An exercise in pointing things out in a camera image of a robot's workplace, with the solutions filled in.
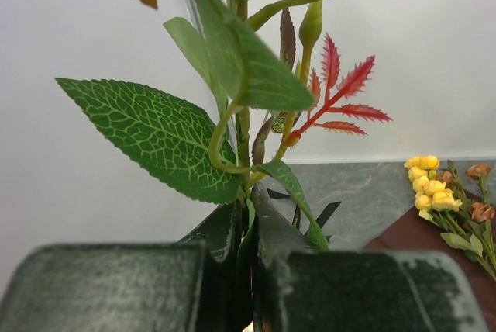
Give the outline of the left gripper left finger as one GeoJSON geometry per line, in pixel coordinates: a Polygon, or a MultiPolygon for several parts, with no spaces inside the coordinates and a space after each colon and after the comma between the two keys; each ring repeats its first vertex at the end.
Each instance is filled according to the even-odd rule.
{"type": "Polygon", "coordinates": [[[3,331],[231,331],[242,213],[220,206],[178,242],[53,244],[1,301],[3,331]]]}

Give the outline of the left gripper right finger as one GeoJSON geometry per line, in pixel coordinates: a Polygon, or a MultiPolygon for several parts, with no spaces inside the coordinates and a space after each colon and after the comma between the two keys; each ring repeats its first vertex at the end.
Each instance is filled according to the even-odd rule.
{"type": "Polygon", "coordinates": [[[283,217],[266,188],[256,209],[257,331],[486,331],[460,266],[439,251],[325,251],[283,217]]]}

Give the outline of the dark red wrapping paper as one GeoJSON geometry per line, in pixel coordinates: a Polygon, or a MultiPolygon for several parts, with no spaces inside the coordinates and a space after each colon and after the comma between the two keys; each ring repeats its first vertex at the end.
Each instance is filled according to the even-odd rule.
{"type": "Polygon", "coordinates": [[[370,251],[442,251],[448,254],[467,277],[489,330],[495,330],[495,282],[481,265],[470,261],[462,251],[449,247],[441,238],[440,230],[421,219],[415,207],[364,248],[370,251]]]}

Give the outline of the yellow rose stem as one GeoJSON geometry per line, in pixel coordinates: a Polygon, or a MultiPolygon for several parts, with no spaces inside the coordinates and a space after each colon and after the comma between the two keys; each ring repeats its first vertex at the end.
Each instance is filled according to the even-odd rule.
{"type": "MultiPolygon", "coordinates": [[[[414,207],[418,210],[418,216],[437,226],[443,233],[444,229],[436,223],[432,214],[434,210],[432,204],[439,199],[444,200],[443,191],[447,189],[446,183],[442,182],[440,178],[444,169],[440,167],[440,160],[433,155],[413,157],[404,163],[404,167],[408,172],[408,179],[415,192],[414,207]]],[[[495,265],[486,267],[480,263],[478,264],[492,279],[495,279],[495,265]]]]}

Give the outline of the white rose stem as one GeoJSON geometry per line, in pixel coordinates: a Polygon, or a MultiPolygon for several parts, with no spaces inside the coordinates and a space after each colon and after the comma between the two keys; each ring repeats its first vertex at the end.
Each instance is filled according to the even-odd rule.
{"type": "Polygon", "coordinates": [[[325,0],[192,0],[195,24],[174,17],[165,29],[212,93],[219,120],[174,95],[112,79],[58,78],[96,129],[151,176],[193,200],[238,202],[253,210],[252,187],[265,177],[293,198],[307,238],[328,241],[292,170],[283,162],[312,127],[359,134],[356,119],[388,121],[353,104],[374,67],[368,57],[346,75],[325,42],[322,73],[309,67],[322,36],[325,0]]]}

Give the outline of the brown rose stem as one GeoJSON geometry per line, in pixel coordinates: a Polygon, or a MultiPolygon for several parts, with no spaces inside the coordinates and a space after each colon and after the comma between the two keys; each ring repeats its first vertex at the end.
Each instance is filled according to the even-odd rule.
{"type": "Polygon", "coordinates": [[[433,217],[444,232],[443,240],[452,248],[464,251],[471,261],[486,267],[495,265],[495,239],[492,224],[495,221],[495,204],[490,202],[491,193],[487,180],[492,167],[486,163],[470,166],[465,175],[473,182],[478,193],[469,192],[453,161],[440,175],[446,183],[444,200],[432,204],[433,217]]]}

